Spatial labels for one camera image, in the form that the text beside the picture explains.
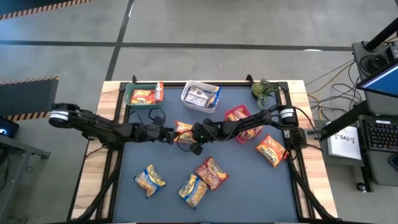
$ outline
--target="computer monitor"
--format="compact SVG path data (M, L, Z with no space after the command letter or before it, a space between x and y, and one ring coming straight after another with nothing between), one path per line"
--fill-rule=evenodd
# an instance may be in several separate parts
M398 59L362 80L356 88L398 98Z

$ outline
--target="small object in container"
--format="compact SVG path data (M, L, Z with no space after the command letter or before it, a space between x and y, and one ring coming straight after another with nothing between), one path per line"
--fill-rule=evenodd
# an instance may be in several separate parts
M163 101L163 82L158 82L156 84L156 90L155 90L155 103L160 103Z
M191 86L184 101L195 106L206 108L206 104L210 96L211 93L207 93L199 88Z
M226 119L229 121L239 121L240 119L247 118L250 114L246 114L242 107L236 108L231 113L226 115ZM237 138L239 138L240 142L243 143L249 139L252 139L257 134L259 134L262 130L262 126L258 126L252 129L248 129L242 131L238 134Z
M196 209L207 189L207 185L199 177L191 174L191 178L180 188L178 194L189 206Z
M213 108L217 105L218 99L220 98L221 89L223 87L217 87L213 94L210 96L209 100L207 101L207 108Z
M134 180L144 189L147 190L147 198L156 191L160 189L160 187L165 186L166 182L163 180L162 176L156 171L154 165L149 165L144 171L138 174Z
M210 186L211 190L216 190L229 178L229 175L221 170L212 157L208 157L205 162L195 170L195 172L207 185Z
M176 132L182 133L179 136L180 137L176 137L174 139L174 141L176 142L178 140L178 142L180 143L186 143L186 144L192 144L194 142L196 142L193 137L192 137L192 132L188 131L192 129L192 125L191 124L185 124L183 122L180 121L176 121L175 125L177 125L177 130L175 130Z
M155 90L134 90L131 94L132 105L151 105L155 102Z
M274 167L287 155L285 147L275 141L269 134L256 146L256 150L267 158Z

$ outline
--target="wooden table frame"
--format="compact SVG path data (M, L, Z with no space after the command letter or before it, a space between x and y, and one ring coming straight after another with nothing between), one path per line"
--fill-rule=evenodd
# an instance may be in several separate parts
M248 81L201 81L211 83L213 85L223 86L249 86ZM148 84L155 82L137 82L140 84ZM307 93L305 91L305 85L302 80L291 80L291 81L280 81L277 82L280 86L277 94L279 103L286 104L290 103L300 109L302 109L312 121L312 114L310 105L307 99ZM165 87L167 86L184 86L185 81L178 82L164 82ZM97 114L108 119L118 121L118 123L126 122L127 116L124 116L127 112L127 108L123 103L123 93L126 82L104 82L103 89L101 91L101 97L99 99ZM309 120L297 110L297 119L299 125L303 129L310 129L311 125ZM315 139L308 139L309 144L319 146L318 141ZM90 153L100 147L98 141L91 141L88 144L86 153ZM122 158L123 150L106 150L102 149L89 158L83 161L81 167L81 173L76 185L75 194L68 214L68 220L71 218L77 218L86 210L93 199L100 191L101 186L104 185L106 180L109 178L115 164L119 164ZM295 166L300 172L304 181L310 186L312 192L320 201L320 203L326 208L326 210L337 217L335 203L331 194L331 189L323 163L322 153L318 149L308 147L302 152L299 151L295 160ZM100 204L97 211L91 216L97 220L104 220L104 222L111 222L113 218L113 207L116 198L116 189L118 182L115 182L115 186L111 186L104 196L104 203ZM309 204L308 199L304 196L301 188L292 182L292 189L294 191L295 206L297 215L299 218L319 218L317 212L314 212L313 207Z

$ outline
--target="keyboard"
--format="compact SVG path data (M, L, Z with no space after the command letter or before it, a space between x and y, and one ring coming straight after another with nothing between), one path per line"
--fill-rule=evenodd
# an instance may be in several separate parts
M398 119L360 116L361 130L369 150L398 152Z

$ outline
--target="desk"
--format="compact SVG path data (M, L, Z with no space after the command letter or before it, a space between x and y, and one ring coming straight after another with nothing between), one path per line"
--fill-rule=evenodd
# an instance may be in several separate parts
M222 83L233 83L234 81L220 81ZM294 106L297 106L304 110L311 118L310 105L307 100L307 92L305 91L305 85L302 80L289 80L283 81L287 82L289 86L290 99ZM97 114L108 118L114 119L114 114L116 110L116 105L118 104L119 87L121 82L104 82L103 89L101 91L101 97L99 99ZM124 121L124 103L121 103L119 122ZM301 128L310 129L310 123L307 118L301 113L298 113L298 121ZM309 144L314 144L319 146L319 144L314 139L308 140ZM101 144L96 141L91 141L88 144L86 153L90 153L95 149L99 148ZM331 193L328 176L325 169L325 164L323 162L322 153L311 147L304 149L303 160L305 163L305 169L307 171L308 183L320 203L331 213L333 216L337 217L337 212L335 208L335 203ZM116 154L118 152L114 151L111 159L111 170L116 162ZM76 185L76 192L72 200L70 213L68 218L79 217L93 201L99 189L101 187L101 181L103 178L103 171L106 163L106 156L109 151L102 149L95 154L92 154L87 158L82 165L81 175L79 176L78 183ZM108 190L105 196L105 203L103 209L102 217L106 217L105 211L109 208L109 196L111 189ZM309 211L307 208L307 203L303 193L300 191L300 203L303 208L303 216L309 217Z

